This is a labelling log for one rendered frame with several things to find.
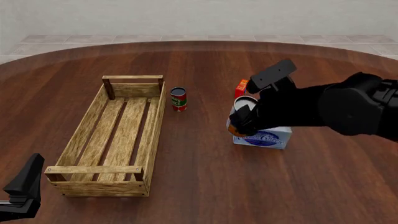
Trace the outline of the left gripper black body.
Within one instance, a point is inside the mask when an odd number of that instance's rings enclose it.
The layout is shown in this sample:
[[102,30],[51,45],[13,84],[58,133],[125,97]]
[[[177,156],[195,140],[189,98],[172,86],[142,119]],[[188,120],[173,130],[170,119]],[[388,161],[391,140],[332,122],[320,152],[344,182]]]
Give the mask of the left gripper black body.
[[35,218],[40,206],[34,199],[27,199],[24,203],[0,201],[0,221]]

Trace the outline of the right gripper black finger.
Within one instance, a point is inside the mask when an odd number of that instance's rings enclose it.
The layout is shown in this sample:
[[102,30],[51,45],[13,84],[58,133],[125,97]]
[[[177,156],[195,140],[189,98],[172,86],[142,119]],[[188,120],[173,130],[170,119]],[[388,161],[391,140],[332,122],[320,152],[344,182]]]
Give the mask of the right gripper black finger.
[[254,136],[258,118],[256,110],[245,105],[229,116],[229,132],[233,136]]

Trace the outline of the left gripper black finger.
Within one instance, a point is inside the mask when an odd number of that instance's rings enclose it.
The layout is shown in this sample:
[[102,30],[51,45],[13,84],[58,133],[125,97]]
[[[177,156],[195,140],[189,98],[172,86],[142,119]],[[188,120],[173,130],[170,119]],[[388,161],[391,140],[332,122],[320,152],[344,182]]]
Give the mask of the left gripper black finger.
[[44,158],[34,153],[21,171],[3,188],[9,194],[8,203],[26,203],[29,199],[41,202],[40,179]]

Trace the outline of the alphabet soup tin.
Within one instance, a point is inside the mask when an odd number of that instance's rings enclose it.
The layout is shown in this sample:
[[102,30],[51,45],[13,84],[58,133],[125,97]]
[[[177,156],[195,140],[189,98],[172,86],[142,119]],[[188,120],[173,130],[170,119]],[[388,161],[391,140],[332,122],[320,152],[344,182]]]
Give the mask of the alphabet soup tin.
[[[237,111],[238,109],[240,109],[245,105],[248,105],[250,107],[250,110],[253,110],[256,107],[257,103],[258,101],[251,96],[240,96],[235,99],[229,115],[233,114],[235,111]],[[229,117],[227,120],[227,130],[229,131]]]

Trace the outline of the wooden slat tray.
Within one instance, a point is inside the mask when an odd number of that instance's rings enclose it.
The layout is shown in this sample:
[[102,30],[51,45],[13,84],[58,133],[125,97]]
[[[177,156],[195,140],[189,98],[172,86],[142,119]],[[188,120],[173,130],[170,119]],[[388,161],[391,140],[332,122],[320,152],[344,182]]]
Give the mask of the wooden slat tray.
[[49,182],[66,197],[146,197],[167,91],[162,76],[104,76]]

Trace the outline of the small red food box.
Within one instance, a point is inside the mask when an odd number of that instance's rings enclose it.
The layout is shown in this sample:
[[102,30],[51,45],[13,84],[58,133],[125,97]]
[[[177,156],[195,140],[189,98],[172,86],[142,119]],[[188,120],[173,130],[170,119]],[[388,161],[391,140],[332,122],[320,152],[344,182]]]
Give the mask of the small red food box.
[[238,98],[246,94],[246,88],[248,85],[248,80],[242,79],[234,91],[234,98]]

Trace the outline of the white cream cheese box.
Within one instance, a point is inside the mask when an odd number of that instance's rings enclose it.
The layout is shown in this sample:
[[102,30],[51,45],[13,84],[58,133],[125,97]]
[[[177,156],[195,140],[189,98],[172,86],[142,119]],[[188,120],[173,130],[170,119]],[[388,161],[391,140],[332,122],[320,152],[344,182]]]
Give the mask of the white cream cheese box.
[[276,128],[259,130],[253,136],[239,138],[233,136],[233,143],[254,147],[269,147],[273,149],[285,149],[290,137],[292,128],[281,126]]

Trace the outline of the red and green tomato sauce tin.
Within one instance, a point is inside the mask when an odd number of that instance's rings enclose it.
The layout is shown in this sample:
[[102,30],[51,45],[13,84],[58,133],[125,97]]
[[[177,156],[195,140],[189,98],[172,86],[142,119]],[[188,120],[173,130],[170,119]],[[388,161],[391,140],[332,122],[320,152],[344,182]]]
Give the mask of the red and green tomato sauce tin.
[[170,91],[172,108],[175,111],[185,111],[187,109],[187,94],[182,87],[173,87]]

